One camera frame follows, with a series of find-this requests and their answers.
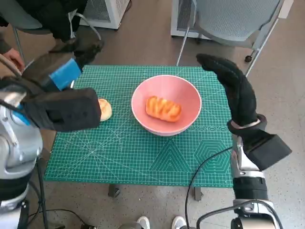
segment black jacket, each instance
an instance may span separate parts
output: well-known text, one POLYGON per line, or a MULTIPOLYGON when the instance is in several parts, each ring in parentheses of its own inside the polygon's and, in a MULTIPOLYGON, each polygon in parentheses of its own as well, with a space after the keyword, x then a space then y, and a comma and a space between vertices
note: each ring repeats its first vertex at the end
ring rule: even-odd
MULTIPOLYGON (((87 0, 17 0, 23 9, 38 20, 43 28, 50 30, 55 39, 63 42, 70 39, 68 12, 78 9, 83 14, 87 0)), ((74 17, 72 29, 76 31, 80 18, 74 17)))

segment green cutting mat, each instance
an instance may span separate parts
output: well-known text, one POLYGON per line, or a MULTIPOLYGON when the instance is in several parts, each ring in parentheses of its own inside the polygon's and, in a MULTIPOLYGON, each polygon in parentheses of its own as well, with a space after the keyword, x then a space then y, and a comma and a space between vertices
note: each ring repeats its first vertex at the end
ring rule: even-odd
MULTIPOLYGON (((95 129, 58 133, 46 180, 187 186, 203 160, 232 145, 224 89, 214 73, 200 67, 86 66, 74 87, 93 87, 111 103, 113 115, 95 129), (160 74, 190 81, 203 101, 195 123, 173 137, 149 133, 132 115, 135 88, 160 74)), ((195 185, 231 187, 229 154, 207 162, 195 185)))

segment white sneaker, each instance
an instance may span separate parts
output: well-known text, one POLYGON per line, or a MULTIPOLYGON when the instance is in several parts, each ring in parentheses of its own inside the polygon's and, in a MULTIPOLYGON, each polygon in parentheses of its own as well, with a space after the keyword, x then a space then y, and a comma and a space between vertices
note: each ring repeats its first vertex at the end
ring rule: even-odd
POLYGON ((179 229, 183 226, 186 226, 186 221, 183 217, 181 216, 176 216, 173 219, 173 224, 172 224, 172 229, 179 229))
POLYGON ((149 220, 146 216, 141 216, 137 221, 144 229, 151 229, 149 220))

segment person's hand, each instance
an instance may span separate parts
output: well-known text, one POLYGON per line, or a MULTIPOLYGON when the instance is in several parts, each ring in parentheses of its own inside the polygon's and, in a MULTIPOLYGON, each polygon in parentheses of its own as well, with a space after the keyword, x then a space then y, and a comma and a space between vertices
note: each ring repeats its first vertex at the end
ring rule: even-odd
POLYGON ((20 54, 15 49, 11 48, 6 53, 2 54, 6 59, 12 61, 16 67, 19 69, 20 72, 24 70, 24 62, 20 57, 20 54))
POLYGON ((197 61, 206 71, 213 71, 224 86, 232 120, 239 126, 257 121, 254 90, 235 63, 207 54, 197 54, 197 61))

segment bread roll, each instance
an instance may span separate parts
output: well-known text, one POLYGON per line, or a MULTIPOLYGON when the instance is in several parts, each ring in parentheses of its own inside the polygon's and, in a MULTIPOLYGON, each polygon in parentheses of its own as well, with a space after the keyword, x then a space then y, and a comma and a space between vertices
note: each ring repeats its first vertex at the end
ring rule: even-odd
POLYGON ((157 96, 152 96, 146 101, 146 113, 167 122, 177 122, 181 116, 181 110, 179 104, 157 96))
POLYGON ((100 109, 101 109, 101 122, 106 121, 112 115, 112 108, 110 103, 105 99, 99 99, 100 109))

